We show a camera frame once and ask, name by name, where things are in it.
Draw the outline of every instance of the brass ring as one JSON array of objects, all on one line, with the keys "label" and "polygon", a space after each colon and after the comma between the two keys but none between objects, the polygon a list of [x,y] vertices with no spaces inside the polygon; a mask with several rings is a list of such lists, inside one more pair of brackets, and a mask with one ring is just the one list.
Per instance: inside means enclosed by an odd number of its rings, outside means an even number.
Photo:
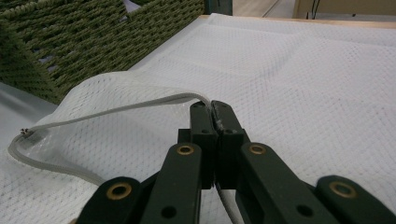
[{"label": "brass ring", "polygon": [[[338,189],[338,187],[345,188],[348,190],[348,192],[340,191]],[[330,183],[330,189],[332,190],[332,192],[338,194],[339,196],[341,196],[343,198],[352,199],[352,198],[356,198],[358,196],[358,193],[356,192],[356,190],[354,188],[352,188],[350,185],[345,184],[340,181],[333,181],[332,183]]]},{"label": "brass ring", "polygon": [[[123,192],[115,193],[114,190],[117,188],[123,188]],[[128,196],[132,192],[132,187],[130,184],[125,182],[120,182],[113,184],[106,193],[106,196],[110,200],[120,200]]]},{"label": "brass ring", "polygon": [[190,146],[182,146],[177,148],[177,153],[183,156],[190,155],[192,152],[194,152],[194,148]]},{"label": "brass ring", "polygon": [[256,154],[256,155],[264,154],[267,151],[267,149],[265,149],[265,147],[262,147],[262,146],[259,146],[259,145],[251,145],[248,148],[248,150],[251,153]]}]

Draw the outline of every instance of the floor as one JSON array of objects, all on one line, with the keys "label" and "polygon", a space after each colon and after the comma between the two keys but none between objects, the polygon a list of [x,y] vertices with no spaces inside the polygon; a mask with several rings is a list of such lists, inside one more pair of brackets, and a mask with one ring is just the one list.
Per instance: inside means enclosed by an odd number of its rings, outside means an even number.
[{"label": "floor", "polygon": [[[233,0],[235,16],[291,18],[294,0]],[[396,16],[352,15],[318,13],[316,20],[333,21],[396,21]]]}]

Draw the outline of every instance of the white cloth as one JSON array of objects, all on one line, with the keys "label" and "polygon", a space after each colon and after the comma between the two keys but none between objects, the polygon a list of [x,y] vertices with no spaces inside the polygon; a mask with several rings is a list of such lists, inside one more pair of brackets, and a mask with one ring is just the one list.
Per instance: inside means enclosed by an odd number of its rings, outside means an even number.
[{"label": "white cloth", "polygon": [[[144,180],[189,127],[186,100],[221,100],[305,182],[342,175],[396,212],[396,31],[214,14],[182,34],[131,72],[75,87],[14,149],[97,182]],[[5,151],[0,167],[1,223],[66,223],[96,189]],[[213,190],[201,221],[230,222]]]}]

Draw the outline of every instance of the woven rope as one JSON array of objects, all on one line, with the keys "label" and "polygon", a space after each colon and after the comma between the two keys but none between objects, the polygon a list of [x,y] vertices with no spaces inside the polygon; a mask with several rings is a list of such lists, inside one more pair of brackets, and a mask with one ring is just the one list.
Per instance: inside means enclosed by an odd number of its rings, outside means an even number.
[{"label": "woven rope", "polygon": [[138,1],[149,3],[130,14],[121,0],[2,2],[0,81],[59,104],[87,78],[129,69],[204,10],[202,0]]}]

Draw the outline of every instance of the woven basket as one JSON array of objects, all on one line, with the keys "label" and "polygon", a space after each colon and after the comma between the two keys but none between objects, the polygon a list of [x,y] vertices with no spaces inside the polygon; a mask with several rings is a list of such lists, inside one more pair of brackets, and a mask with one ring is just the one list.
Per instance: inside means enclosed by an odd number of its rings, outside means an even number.
[{"label": "woven basket", "polygon": [[0,81],[59,104],[81,81],[127,70],[204,11],[203,0],[0,2]]}]

